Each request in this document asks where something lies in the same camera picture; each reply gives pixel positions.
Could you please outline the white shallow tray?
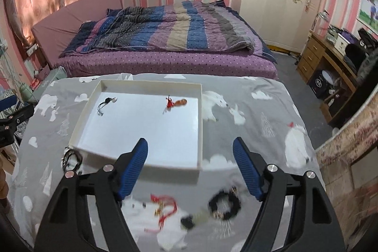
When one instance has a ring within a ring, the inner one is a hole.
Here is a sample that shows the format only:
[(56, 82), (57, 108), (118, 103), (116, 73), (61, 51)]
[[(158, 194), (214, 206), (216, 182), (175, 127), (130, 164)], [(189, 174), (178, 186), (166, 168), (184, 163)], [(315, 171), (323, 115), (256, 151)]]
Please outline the white shallow tray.
[[(187, 99), (163, 113), (166, 98)], [(107, 97), (117, 102), (97, 106)], [(202, 163), (202, 86), (186, 82), (101, 80), (90, 95), (69, 147), (91, 158), (115, 160), (139, 139), (148, 143), (146, 165), (198, 170)]]

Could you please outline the framed couple photo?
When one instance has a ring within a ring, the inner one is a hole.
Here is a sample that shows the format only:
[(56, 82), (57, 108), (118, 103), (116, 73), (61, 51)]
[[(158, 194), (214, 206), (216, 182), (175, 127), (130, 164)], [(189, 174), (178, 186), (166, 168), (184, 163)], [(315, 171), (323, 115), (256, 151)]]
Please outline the framed couple photo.
[(361, 0), (357, 20), (377, 34), (377, 0)]

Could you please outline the grey polar bear tablecloth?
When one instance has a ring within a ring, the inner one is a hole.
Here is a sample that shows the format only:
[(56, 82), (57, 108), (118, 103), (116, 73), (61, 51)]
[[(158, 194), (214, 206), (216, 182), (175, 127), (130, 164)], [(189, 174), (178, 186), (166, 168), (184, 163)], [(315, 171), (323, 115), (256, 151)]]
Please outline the grey polar bear tablecloth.
[(320, 171), (293, 99), (273, 79), (120, 73), (50, 82), (19, 148), (9, 218), (33, 244), (69, 148), (80, 146), (80, 171), (91, 173), (144, 138), (146, 165), (122, 203), (140, 249), (236, 251), (260, 206), (235, 163), (237, 137), (287, 173)]

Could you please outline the black ruffled scrunchie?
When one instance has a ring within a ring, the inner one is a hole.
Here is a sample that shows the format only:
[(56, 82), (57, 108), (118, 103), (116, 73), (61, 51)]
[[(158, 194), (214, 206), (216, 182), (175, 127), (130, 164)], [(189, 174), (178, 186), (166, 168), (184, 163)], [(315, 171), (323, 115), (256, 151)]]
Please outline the black ruffled scrunchie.
[(219, 190), (208, 202), (208, 209), (214, 219), (228, 221), (235, 218), (241, 210), (236, 186)]

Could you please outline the pink headboard cushion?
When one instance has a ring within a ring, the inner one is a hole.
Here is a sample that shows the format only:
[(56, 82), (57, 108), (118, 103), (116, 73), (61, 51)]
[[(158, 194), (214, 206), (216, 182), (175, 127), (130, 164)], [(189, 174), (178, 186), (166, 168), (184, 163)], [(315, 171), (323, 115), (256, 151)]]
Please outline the pink headboard cushion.
[(36, 23), (31, 32), (50, 67), (69, 45), (84, 22), (99, 21), (108, 9), (121, 9), (121, 0), (79, 0)]

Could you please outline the pale jade pendant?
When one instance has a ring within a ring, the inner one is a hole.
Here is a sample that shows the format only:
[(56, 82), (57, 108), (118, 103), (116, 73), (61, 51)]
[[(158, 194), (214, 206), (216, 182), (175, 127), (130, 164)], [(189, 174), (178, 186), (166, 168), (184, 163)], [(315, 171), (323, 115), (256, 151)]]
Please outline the pale jade pendant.
[(180, 220), (181, 228), (183, 230), (192, 230), (197, 226), (206, 224), (210, 219), (210, 212), (208, 209), (201, 209), (195, 214), (188, 214), (183, 216)]

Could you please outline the white box on desk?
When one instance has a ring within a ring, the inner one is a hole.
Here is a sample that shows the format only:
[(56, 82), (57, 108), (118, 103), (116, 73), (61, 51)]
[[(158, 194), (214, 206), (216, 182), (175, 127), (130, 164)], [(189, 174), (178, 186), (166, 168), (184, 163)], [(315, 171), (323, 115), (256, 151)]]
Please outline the white box on desk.
[(345, 49), (350, 44), (341, 34), (338, 34), (336, 43), (334, 45), (335, 49), (342, 55), (345, 56)]

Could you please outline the purple dotted bed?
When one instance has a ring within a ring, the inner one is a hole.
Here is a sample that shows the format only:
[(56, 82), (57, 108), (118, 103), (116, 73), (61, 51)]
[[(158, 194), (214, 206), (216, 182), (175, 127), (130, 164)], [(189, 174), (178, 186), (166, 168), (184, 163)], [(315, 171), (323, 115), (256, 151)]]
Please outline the purple dotted bed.
[(252, 76), (277, 79), (278, 73), (266, 43), (254, 33), (255, 55), (242, 49), (230, 54), (181, 53), (158, 51), (113, 51), (60, 58), (52, 66), (63, 67), (68, 77), (86, 77), (111, 73), (185, 73), (218, 76)]

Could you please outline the striped quilt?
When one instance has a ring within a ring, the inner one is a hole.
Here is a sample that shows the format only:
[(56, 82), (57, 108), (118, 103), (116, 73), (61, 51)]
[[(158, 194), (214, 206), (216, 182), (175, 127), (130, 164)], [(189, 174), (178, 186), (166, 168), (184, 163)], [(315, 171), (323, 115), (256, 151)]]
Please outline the striped quilt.
[(110, 51), (262, 53), (259, 37), (229, 8), (183, 1), (173, 5), (109, 9), (84, 22), (61, 57)]

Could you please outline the desk lamp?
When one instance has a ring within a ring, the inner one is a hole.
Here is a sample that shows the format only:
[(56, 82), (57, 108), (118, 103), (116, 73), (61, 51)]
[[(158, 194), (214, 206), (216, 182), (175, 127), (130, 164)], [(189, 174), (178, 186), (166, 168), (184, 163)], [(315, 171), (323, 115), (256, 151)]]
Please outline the desk lamp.
[(312, 27), (311, 27), (312, 32), (316, 31), (317, 24), (321, 20), (326, 21), (326, 22), (329, 21), (329, 13), (328, 13), (327, 10), (322, 10), (321, 12), (317, 13), (317, 15), (316, 15), (316, 17), (313, 21)]

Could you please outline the wooden desk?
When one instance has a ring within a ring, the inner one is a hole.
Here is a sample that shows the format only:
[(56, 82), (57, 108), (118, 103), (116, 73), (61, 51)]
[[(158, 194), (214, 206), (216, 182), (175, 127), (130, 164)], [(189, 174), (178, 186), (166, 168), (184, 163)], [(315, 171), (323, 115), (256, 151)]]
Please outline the wooden desk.
[(339, 127), (342, 113), (357, 90), (356, 75), (343, 55), (321, 36), (310, 32), (297, 71), (315, 96), (328, 125)]

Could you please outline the orange gourd red cord pendant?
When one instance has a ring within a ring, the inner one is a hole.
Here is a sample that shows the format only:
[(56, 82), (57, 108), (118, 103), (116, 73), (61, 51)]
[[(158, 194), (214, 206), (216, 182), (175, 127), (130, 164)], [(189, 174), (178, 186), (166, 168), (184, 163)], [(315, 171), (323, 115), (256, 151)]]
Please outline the orange gourd red cord pendant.
[(163, 113), (169, 112), (172, 108), (175, 107), (182, 107), (185, 106), (188, 103), (187, 99), (182, 98), (180, 100), (173, 100), (170, 95), (166, 98), (166, 107), (163, 111)]

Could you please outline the black backpack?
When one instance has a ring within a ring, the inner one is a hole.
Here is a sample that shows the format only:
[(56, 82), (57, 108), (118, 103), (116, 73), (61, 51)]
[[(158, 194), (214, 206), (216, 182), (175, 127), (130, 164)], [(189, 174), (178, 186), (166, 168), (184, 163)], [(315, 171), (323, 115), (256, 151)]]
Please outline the black backpack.
[(354, 73), (361, 68), (362, 63), (377, 49), (377, 40), (365, 29), (358, 30), (357, 44), (350, 43), (345, 48), (344, 62)]

